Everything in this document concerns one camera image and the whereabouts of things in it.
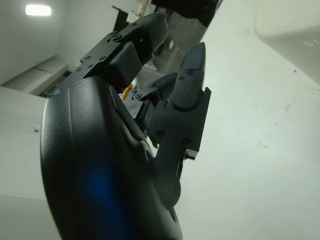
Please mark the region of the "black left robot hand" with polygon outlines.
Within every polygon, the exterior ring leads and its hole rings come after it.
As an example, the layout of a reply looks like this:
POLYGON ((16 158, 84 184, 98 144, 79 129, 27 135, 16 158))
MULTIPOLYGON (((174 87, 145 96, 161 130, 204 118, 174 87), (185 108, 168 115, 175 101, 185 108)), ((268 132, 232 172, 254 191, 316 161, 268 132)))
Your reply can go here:
POLYGON ((181 240, 186 159, 200 150, 211 91, 206 46, 142 90, 132 83, 168 35, 155 12, 103 38, 44 107, 43 186, 64 240, 181 240))

